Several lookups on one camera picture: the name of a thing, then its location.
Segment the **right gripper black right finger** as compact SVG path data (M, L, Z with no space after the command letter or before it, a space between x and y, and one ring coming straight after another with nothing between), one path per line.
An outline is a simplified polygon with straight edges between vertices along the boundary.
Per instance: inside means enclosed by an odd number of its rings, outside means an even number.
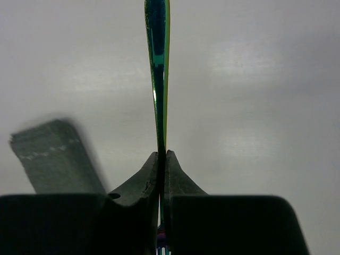
M210 196L182 169L174 151L166 153L163 167L162 224L171 254L204 254L207 250L203 203Z

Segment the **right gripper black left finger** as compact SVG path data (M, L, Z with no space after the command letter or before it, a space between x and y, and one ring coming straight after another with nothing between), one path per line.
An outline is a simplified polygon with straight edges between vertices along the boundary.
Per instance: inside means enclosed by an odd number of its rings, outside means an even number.
M109 193L119 194L114 234L130 254L156 254L159 191L158 153L153 152L141 169Z

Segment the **dark grey cloth napkin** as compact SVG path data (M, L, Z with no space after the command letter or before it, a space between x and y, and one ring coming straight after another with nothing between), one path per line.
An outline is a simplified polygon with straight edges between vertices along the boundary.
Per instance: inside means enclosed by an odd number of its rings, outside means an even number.
M68 121L52 120L13 133L10 147L37 194L106 192Z

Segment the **silver metal fork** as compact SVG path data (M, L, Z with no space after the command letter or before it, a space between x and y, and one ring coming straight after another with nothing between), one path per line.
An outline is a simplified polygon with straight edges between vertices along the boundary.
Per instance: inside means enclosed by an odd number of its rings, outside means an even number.
M157 230L157 253L170 254L165 232L164 181L167 132L167 91L169 68L169 1L145 1L144 14L149 51L152 96L157 133L160 225Z

